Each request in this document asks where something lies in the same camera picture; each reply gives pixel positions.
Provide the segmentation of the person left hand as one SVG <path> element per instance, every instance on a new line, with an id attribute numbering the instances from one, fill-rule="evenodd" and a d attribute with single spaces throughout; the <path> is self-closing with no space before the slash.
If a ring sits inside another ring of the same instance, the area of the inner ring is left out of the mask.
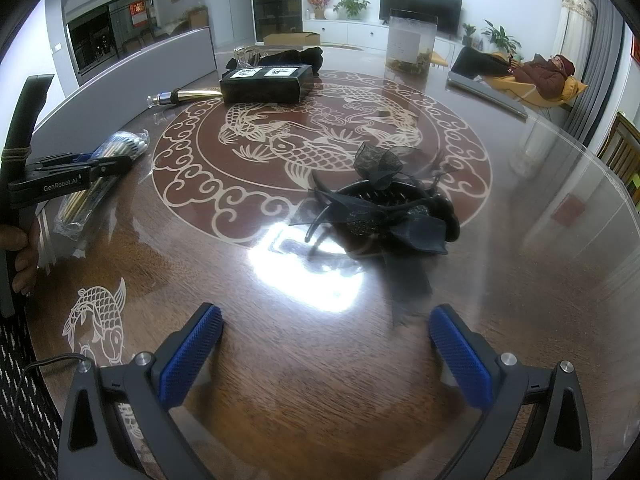
<path id="1" fill-rule="evenodd" d="M 16 226 L 1 227 L 1 248 L 15 256 L 15 275 L 12 289 L 17 294 L 29 296 L 35 287 L 38 270 L 38 238 L 40 227 L 37 220 L 32 222 L 29 232 Z"/>

